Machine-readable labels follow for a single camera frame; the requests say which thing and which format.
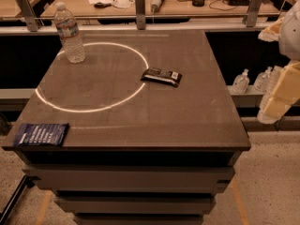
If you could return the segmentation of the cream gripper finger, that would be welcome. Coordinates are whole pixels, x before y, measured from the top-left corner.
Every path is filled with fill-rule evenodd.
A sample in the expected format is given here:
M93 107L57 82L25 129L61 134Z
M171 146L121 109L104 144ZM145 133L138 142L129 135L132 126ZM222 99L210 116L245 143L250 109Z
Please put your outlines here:
M300 61L285 67L275 66L262 97L257 118L263 124L274 124L300 99Z
M272 42L278 41L279 30L283 23L284 18L280 18L272 23L270 26L263 29L258 35L258 39L262 41Z

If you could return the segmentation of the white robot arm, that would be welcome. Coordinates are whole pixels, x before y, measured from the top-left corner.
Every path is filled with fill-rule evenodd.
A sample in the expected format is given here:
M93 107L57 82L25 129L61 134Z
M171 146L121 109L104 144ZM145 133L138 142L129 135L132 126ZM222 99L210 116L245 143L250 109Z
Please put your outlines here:
M300 1L263 29L259 39L277 41L279 52L290 59L287 66L273 69L257 115L261 123L274 124L300 99Z

